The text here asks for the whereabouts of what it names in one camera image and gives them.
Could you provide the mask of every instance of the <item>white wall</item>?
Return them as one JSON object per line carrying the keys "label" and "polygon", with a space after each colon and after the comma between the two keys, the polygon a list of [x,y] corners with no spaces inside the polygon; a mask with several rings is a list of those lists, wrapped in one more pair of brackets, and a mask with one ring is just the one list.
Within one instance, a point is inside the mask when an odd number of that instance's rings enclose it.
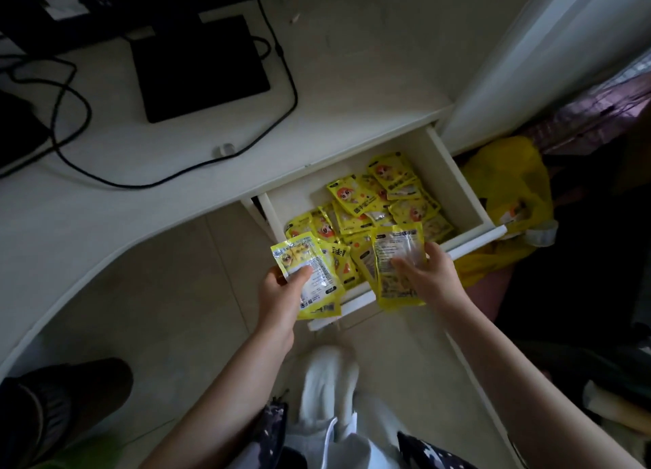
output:
{"label": "white wall", "polygon": [[453,101],[528,0],[373,0],[404,53]]}
{"label": "white wall", "polygon": [[511,131],[588,74],[651,42],[651,0],[532,0],[457,100],[452,151]]}

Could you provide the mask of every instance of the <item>black monitor base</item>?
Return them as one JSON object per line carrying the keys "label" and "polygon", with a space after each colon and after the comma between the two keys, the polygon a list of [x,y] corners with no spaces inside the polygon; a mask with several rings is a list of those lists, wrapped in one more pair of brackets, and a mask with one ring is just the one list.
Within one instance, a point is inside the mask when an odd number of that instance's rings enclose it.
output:
{"label": "black monitor base", "polygon": [[132,41],[150,123],[271,88],[242,15]]}

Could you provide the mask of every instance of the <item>white desk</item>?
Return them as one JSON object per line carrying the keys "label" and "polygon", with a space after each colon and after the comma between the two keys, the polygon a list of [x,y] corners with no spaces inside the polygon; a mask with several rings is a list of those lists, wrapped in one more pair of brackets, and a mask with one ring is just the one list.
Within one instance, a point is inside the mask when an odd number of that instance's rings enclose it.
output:
{"label": "white desk", "polygon": [[[368,0],[264,3],[294,74],[299,106],[251,151],[143,191],[95,183],[54,155],[0,181],[0,378],[66,302],[129,247],[277,186],[304,166],[449,111],[449,100],[382,40],[381,15]],[[300,18],[290,24],[297,12]],[[270,37],[255,3],[210,17],[235,13],[244,13],[252,34]],[[126,41],[65,58],[79,66],[73,87],[93,106],[91,126],[65,147],[66,155],[123,183],[151,182],[209,159],[220,144],[241,147],[292,102],[287,77],[272,53],[264,62],[272,84],[268,93],[151,125]],[[49,66],[34,73],[63,77]],[[5,81],[0,86],[30,99],[43,120],[49,117],[54,89]],[[82,118],[80,105],[68,98],[60,138]]]}

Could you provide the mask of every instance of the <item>open drawer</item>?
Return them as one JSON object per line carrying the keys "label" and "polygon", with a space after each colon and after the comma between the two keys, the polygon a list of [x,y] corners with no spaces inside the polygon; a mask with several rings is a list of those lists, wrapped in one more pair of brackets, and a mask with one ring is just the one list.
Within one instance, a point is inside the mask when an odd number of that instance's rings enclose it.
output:
{"label": "open drawer", "polygon": [[[282,229],[291,218],[332,200],[325,189],[327,183],[351,173],[364,172],[373,156],[391,151],[401,151],[407,156],[425,188],[441,203],[446,218],[457,228],[459,235],[441,245],[452,259],[466,255],[507,232],[506,227],[496,227],[489,219],[431,126],[417,128],[363,150],[344,152],[318,165],[309,166],[297,179],[261,193],[258,199],[269,226],[267,231],[270,229],[277,242],[284,241],[286,238]],[[373,301],[375,294],[369,283],[358,285],[344,296],[342,316]],[[316,319],[308,327],[318,330],[339,318]]]}

